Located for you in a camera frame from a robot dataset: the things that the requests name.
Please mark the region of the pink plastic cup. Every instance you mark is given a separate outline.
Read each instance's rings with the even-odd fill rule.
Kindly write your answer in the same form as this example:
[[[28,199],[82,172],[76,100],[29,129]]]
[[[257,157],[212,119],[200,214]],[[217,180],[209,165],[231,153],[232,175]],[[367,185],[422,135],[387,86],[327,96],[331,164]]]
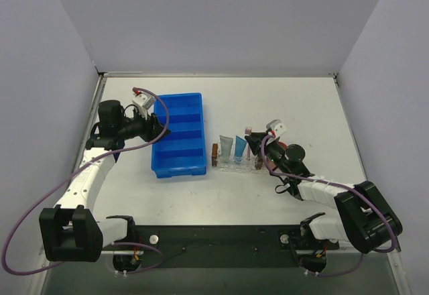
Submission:
[[[284,142],[282,142],[282,141],[278,141],[278,144],[285,150],[288,146],[284,143]],[[275,168],[275,164],[269,159],[269,158],[267,158],[267,163],[268,163],[268,165],[269,165],[269,167],[272,169],[272,170],[274,170],[274,168]]]

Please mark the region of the blue toothpaste tube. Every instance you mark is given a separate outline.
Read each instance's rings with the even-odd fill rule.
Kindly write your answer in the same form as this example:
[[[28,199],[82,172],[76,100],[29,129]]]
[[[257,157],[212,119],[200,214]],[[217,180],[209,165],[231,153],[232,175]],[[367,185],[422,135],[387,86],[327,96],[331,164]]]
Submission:
[[[234,151],[234,162],[241,163],[243,159],[244,151],[247,147],[247,141],[242,137],[235,137],[235,151]]]

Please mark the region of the white toothpaste tube green cap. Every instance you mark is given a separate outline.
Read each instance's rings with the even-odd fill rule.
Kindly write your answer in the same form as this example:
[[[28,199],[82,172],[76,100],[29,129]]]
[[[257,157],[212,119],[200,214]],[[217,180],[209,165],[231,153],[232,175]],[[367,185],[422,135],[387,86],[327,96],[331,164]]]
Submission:
[[[229,162],[231,157],[231,149],[233,145],[233,138],[224,135],[219,135],[221,143],[221,157],[223,162]]]

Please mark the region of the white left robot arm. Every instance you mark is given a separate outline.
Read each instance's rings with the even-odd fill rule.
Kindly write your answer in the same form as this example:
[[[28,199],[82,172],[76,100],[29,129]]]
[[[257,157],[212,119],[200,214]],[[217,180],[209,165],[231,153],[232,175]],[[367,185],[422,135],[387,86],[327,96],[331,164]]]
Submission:
[[[95,262],[103,248],[116,243],[132,248],[138,240],[135,221],[129,215],[96,220],[92,210],[105,178],[125,150],[128,139],[140,137],[155,143],[170,134],[149,109],[155,99],[137,95],[131,103],[132,117],[118,100],[99,103],[98,122],[93,125],[77,174],[63,196],[39,216],[42,241],[49,261]]]

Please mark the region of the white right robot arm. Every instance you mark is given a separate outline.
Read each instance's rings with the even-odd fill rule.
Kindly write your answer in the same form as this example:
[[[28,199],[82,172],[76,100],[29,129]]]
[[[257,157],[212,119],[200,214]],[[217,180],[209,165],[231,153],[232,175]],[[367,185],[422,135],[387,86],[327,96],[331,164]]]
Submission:
[[[347,241],[364,254],[397,247],[402,223],[374,183],[341,184],[317,176],[305,166],[302,146],[282,145],[270,131],[248,133],[245,140],[269,175],[280,179],[284,192],[337,211],[335,218],[321,214],[304,221],[315,239]]]

